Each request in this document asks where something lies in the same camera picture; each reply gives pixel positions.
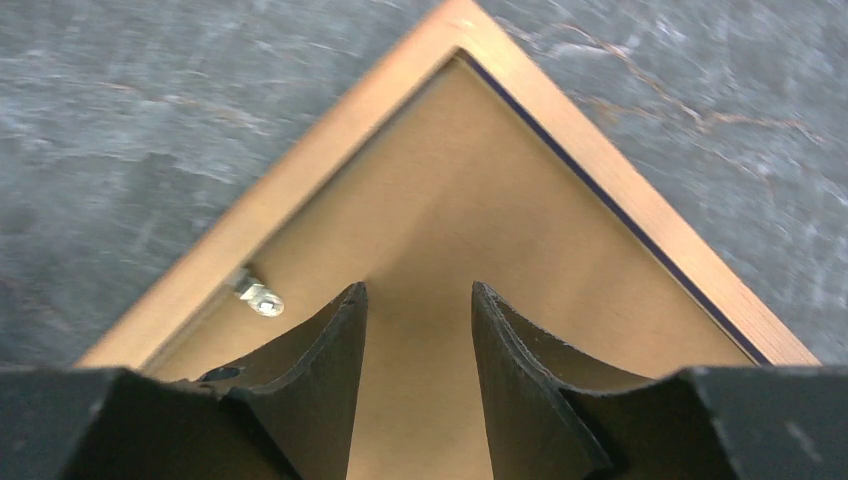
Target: metal pin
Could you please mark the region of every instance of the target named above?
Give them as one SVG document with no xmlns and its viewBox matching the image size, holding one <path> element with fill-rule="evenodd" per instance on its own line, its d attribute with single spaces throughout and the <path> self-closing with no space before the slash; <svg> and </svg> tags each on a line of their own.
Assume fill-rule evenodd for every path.
<svg viewBox="0 0 848 480">
<path fill-rule="evenodd" d="M 259 315 L 276 317 L 283 313 L 285 309 L 283 299 L 251 275 L 247 268 L 239 269 L 229 283 L 236 296 Z"/>
</svg>

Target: black plastic part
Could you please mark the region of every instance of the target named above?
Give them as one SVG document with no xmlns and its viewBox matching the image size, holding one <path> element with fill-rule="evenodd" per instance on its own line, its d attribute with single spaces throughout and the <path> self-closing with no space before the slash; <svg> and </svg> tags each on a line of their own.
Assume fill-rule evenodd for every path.
<svg viewBox="0 0 848 480">
<path fill-rule="evenodd" d="M 367 299 L 312 319 L 204 381 L 126 369 L 0 373 L 0 479 L 343 479 Z"/>
<path fill-rule="evenodd" d="M 848 478 L 848 369 L 651 381 L 562 342 L 484 284 L 472 331 L 495 480 Z"/>
</svg>

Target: wooden edge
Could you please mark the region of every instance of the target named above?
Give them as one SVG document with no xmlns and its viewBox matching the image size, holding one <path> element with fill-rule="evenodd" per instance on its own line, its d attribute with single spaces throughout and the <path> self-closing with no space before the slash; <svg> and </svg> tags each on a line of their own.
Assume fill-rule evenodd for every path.
<svg viewBox="0 0 848 480">
<path fill-rule="evenodd" d="M 468 52 L 775 364 L 818 364 L 485 12 L 449 0 L 386 55 L 78 361 L 144 369 L 458 49 Z"/>
</svg>

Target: wooden tray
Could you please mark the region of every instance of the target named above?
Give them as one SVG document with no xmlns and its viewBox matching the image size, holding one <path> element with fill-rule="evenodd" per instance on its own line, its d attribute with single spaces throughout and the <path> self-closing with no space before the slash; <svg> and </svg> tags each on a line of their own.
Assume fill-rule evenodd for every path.
<svg viewBox="0 0 848 480">
<path fill-rule="evenodd" d="M 258 316 L 245 264 L 286 301 Z M 474 280 L 610 364 L 815 357 L 497 25 L 436 10 L 84 358 L 194 378 L 366 280 L 349 478 L 489 478 Z"/>
</svg>

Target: gray marble countertop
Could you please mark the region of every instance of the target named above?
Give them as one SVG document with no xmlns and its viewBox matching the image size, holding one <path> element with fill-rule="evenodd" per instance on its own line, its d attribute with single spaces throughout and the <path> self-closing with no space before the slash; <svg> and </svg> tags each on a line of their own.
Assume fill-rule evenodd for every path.
<svg viewBox="0 0 848 480">
<path fill-rule="evenodd" d="M 848 362 L 842 2 L 482 3 Z M 72 363 L 434 4 L 0 0 L 0 363 Z"/>
</svg>

